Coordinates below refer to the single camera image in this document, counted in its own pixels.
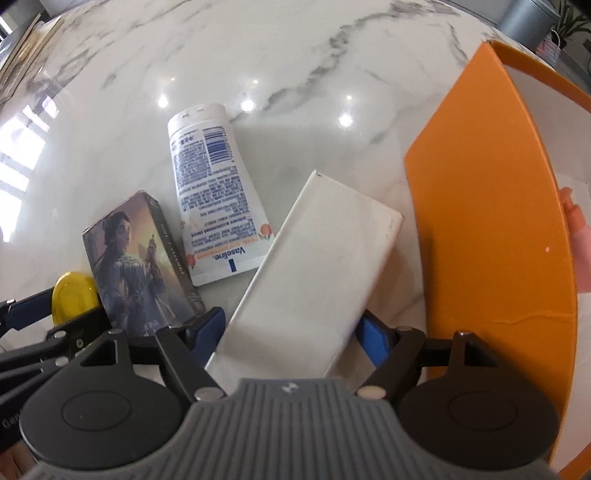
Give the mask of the orange storage box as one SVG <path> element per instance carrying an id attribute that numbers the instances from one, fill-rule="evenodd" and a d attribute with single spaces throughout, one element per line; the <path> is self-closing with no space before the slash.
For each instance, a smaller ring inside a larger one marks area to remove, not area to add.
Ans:
<path id="1" fill-rule="evenodd" d="M 590 298 L 559 196 L 590 207 L 590 98 L 502 42 L 483 43 L 406 157 L 427 329 L 469 330 L 543 390 L 564 479 L 590 474 Z"/>

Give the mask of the potted green plant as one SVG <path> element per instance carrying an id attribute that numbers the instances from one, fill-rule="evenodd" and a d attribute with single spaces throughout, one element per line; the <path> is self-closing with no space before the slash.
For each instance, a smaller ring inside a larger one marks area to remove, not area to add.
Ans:
<path id="1" fill-rule="evenodd" d="M 551 4 L 559 14 L 556 32 L 560 48 L 564 48 L 575 34 L 590 34 L 590 17 L 586 11 L 589 4 L 586 1 L 552 0 Z"/>

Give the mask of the white Vaseline lotion tube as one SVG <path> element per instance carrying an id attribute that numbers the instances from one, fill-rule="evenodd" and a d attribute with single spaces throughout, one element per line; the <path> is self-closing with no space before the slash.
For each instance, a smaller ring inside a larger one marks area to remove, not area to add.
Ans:
<path id="1" fill-rule="evenodd" d="M 167 124 L 186 264 L 202 286 L 259 268 L 273 228 L 221 104 L 197 105 Z"/>

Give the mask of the grey metal trash bin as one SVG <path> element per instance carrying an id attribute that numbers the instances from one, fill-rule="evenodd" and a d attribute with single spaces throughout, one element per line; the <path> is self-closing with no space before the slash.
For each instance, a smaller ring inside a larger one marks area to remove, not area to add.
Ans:
<path id="1" fill-rule="evenodd" d="M 535 50 L 560 15 L 550 1 L 515 0 L 503 14 L 497 28 L 530 50 Z"/>

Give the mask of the yellow round lid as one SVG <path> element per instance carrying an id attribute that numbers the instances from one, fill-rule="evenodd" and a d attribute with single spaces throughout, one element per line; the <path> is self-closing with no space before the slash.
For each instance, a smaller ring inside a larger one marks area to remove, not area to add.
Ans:
<path id="1" fill-rule="evenodd" d="M 98 306 L 93 278 L 79 272 L 66 272 L 57 280 L 51 296 L 53 325 L 61 326 Z"/>

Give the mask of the illustrated card box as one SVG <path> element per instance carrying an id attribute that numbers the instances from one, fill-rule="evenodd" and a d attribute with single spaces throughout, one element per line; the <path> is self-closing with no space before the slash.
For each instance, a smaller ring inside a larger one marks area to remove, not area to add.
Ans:
<path id="1" fill-rule="evenodd" d="M 98 295 L 113 327 L 148 337 L 204 315 L 159 203 L 138 191 L 83 232 Z"/>

